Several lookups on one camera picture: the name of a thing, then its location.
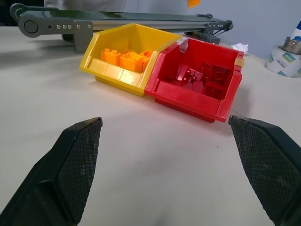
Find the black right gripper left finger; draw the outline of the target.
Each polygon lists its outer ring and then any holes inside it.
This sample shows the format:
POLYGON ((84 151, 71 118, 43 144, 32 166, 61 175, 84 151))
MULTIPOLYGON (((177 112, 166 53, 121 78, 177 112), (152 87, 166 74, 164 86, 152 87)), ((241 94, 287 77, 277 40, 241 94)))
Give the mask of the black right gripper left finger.
POLYGON ((102 118, 66 128, 0 214, 0 226, 77 226, 94 180, 102 118))

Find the grey conveyor belt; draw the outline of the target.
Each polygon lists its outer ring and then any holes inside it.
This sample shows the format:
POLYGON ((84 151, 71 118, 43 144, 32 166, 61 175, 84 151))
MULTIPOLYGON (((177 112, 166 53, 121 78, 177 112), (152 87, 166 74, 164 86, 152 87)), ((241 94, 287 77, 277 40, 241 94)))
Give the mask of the grey conveyor belt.
POLYGON ((60 34, 74 43, 76 53, 84 53, 93 37, 99 32, 126 24, 141 24, 166 32, 197 34, 200 40, 218 44, 222 34, 233 28, 231 20, 220 20, 211 14, 170 15, 128 12, 99 12, 59 10, 57 8, 30 7, 12 4, 10 15, 20 31, 30 38, 41 35, 60 34))

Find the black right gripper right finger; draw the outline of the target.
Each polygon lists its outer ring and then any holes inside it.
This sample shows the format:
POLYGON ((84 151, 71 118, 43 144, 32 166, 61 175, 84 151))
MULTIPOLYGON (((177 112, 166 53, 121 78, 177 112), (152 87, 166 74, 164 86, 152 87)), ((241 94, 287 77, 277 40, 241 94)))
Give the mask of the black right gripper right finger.
POLYGON ((275 226, 301 226, 301 147, 280 127, 229 118, 244 172, 275 226))

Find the orange slanted building block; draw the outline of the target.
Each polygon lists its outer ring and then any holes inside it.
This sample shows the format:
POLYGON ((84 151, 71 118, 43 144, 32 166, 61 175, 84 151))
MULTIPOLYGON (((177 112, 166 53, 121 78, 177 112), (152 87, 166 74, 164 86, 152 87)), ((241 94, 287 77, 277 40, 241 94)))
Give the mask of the orange slanted building block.
POLYGON ((149 59, 151 58, 152 51, 145 50, 141 52, 139 55, 143 57, 143 66, 146 66, 149 62, 149 59))

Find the red flat building block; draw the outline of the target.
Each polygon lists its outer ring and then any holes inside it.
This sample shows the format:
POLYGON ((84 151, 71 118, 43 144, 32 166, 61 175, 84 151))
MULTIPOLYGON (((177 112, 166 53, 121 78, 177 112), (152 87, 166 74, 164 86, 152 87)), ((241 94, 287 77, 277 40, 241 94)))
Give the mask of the red flat building block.
POLYGON ((181 82, 193 83, 201 81, 203 73, 189 68, 187 65, 179 65, 176 79, 181 82))

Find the orange square building block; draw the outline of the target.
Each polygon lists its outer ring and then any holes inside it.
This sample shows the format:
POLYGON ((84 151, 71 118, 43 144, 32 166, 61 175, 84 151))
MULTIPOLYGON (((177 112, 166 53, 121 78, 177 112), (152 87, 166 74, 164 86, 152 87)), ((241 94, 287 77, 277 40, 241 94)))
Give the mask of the orange square building block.
POLYGON ((120 57, 120 67, 137 72, 143 72, 143 57, 135 53, 125 53, 120 57))

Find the crumpled white tissue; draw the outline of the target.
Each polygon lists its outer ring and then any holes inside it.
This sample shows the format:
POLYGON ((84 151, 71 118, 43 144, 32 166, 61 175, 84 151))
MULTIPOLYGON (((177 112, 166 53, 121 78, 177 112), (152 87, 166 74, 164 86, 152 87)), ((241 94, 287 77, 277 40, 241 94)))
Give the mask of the crumpled white tissue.
POLYGON ((248 52, 248 46, 249 46, 248 44, 242 44, 242 43, 231 45, 231 47, 234 50, 244 52, 245 54, 248 52))

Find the metal tape roll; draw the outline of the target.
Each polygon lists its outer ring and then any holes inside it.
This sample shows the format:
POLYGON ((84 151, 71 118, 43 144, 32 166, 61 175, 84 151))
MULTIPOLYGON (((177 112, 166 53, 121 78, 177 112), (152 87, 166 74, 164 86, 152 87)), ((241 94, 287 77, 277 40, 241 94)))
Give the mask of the metal tape roll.
POLYGON ((283 50, 293 54, 301 55, 301 41, 295 41, 287 37, 284 44, 283 50))

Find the red plastic storage bin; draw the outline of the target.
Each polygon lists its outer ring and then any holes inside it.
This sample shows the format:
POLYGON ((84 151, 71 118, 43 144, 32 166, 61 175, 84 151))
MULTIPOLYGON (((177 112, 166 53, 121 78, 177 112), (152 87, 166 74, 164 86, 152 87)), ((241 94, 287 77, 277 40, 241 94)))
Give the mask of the red plastic storage bin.
POLYGON ((159 104, 207 122, 225 122, 242 80, 243 66, 244 53, 241 51, 183 37, 160 52, 145 94, 159 104), (203 73, 201 81, 178 81, 179 65, 187 65, 203 73), (230 85, 223 100, 205 93, 205 82, 213 65, 227 68, 231 73, 230 85))

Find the white blue bottle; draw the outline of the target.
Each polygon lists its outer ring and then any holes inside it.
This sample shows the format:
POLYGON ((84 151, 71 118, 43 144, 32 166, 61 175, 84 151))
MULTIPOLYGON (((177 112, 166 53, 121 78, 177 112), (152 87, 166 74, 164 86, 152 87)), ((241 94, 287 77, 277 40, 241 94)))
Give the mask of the white blue bottle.
POLYGON ((301 42, 301 21, 296 26, 296 28, 293 31, 290 39, 293 40, 293 41, 301 42))

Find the dark red square building block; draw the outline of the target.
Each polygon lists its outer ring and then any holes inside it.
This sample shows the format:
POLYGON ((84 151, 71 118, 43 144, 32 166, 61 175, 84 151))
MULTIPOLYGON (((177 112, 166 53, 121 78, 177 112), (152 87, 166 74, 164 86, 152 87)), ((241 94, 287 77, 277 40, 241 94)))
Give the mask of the dark red square building block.
POLYGON ((207 96, 223 100, 230 85, 231 73, 227 68, 213 65, 205 82, 207 96))

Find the yellow plastic storage bin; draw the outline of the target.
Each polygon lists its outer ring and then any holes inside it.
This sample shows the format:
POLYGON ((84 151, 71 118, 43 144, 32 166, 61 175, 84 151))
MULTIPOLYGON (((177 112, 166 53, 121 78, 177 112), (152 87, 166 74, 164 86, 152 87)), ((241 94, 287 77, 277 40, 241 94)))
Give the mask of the yellow plastic storage bin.
POLYGON ((94 75, 97 81, 143 96, 160 52, 181 38, 181 35, 140 24, 127 24, 97 32, 93 35, 79 67, 94 75), (148 64, 143 66, 143 72, 137 73, 101 60, 101 51, 105 48, 116 50, 121 55, 128 52, 140 54, 150 50, 152 55, 148 64))

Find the orange studded building block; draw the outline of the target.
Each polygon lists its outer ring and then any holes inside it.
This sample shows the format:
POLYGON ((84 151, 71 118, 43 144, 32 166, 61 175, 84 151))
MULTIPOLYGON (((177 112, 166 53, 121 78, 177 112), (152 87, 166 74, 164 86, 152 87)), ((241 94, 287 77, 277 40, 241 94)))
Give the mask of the orange studded building block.
POLYGON ((110 50, 109 48, 105 48, 101 51, 101 60, 111 64, 111 65, 120 65, 120 57, 121 53, 116 50, 110 50))

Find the white adhesive tape roll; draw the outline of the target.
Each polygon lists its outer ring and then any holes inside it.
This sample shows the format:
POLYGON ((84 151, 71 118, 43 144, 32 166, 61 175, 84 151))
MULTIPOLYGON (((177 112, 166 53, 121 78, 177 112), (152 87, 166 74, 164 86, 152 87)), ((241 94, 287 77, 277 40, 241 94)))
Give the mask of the white adhesive tape roll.
POLYGON ((301 55, 287 52, 282 46, 274 46, 264 67, 285 77, 301 77, 301 55))

